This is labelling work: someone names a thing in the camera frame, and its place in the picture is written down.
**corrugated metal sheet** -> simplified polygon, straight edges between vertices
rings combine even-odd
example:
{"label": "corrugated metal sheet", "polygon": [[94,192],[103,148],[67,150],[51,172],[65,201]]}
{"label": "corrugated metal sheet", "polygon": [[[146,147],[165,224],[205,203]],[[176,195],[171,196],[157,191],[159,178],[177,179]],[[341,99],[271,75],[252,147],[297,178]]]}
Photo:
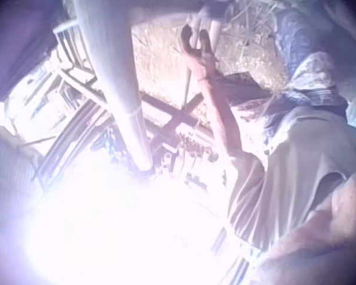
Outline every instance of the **corrugated metal sheet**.
{"label": "corrugated metal sheet", "polygon": [[39,201],[42,188],[37,179],[31,181],[33,174],[29,159],[0,138],[0,224],[26,213]]}

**metal pole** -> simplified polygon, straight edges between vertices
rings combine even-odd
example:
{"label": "metal pole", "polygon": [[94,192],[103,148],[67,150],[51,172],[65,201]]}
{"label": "metal pole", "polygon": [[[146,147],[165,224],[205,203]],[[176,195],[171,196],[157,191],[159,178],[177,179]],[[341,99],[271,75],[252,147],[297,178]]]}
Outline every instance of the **metal pole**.
{"label": "metal pole", "polygon": [[211,42],[211,49],[213,53],[216,52],[216,49],[218,47],[219,43],[219,38],[220,38],[220,33],[221,33],[221,22],[219,21],[212,21],[211,26],[209,28],[209,40]]}
{"label": "metal pole", "polygon": [[123,1],[75,0],[75,11],[98,80],[129,154],[140,170],[152,155],[141,109],[129,10]]}
{"label": "metal pole", "polygon": [[56,26],[54,29],[53,29],[53,32],[55,34],[58,34],[58,33],[61,33],[67,29],[70,29],[72,27],[75,27],[78,25],[78,19],[71,19],[71,20],[68,20],[58,26]]}

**white shirt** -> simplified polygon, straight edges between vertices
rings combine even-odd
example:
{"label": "white shirt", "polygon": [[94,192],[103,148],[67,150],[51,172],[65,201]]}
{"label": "white shirt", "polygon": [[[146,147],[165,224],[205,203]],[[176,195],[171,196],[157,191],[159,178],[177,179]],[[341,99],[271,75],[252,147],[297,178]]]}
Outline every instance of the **white shirt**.
{"label": "white shirt", "polygon": [[250,153],[229,154],[229,230],[252,265],[356,172],[356,128],[327,111],[294,109],[283,118],[269,148],[266,170]]}

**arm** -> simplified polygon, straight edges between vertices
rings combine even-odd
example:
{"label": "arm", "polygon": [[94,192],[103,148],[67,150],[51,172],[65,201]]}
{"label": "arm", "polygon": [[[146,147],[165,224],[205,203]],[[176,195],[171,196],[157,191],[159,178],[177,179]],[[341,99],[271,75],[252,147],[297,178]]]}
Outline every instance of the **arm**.
{"label": "arm", "polygon": [[215,79],[202,80],[199,86],[208,108],[208,117],[218,147],[225,153],[241,150],[239,126],[221,92],[221,86]]}
{"label": "arm", "polygon": [[243,151],[241,147],[239,126],[225,95],[222,94],[221,84],[216,79],[216,59],[211,50],[208,33],[202,30],[199,34],[201,50],[190,47],[191,34],[191,28],[184,26],[181,33],[183,55],[201,88],[216,143],[220,150],[225,151],[229,162],[226,173],[227,188],[230,191],[225,197],[228,202],[228,215],[234,227],[244,227],[248,222],[236,225],[236,217],[239,213],[250,216],[257,204],[265,171],[261,161]]}

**hand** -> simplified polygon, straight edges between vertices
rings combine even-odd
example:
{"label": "hand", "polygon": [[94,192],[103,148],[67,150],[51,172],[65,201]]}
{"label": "hand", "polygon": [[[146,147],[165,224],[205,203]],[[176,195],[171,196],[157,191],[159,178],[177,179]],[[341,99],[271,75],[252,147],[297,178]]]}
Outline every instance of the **hand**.
{"label": "hand", "polygon": [[199,42],[201,49],[193,49],[190,45],[192,29],[185,25],[180,34],[182,54],[186,61],[187,67],[192,71],[196,80],[204,80],[215,77],[216,57],[211,49],[211,42],[206,30],[199,32]]}

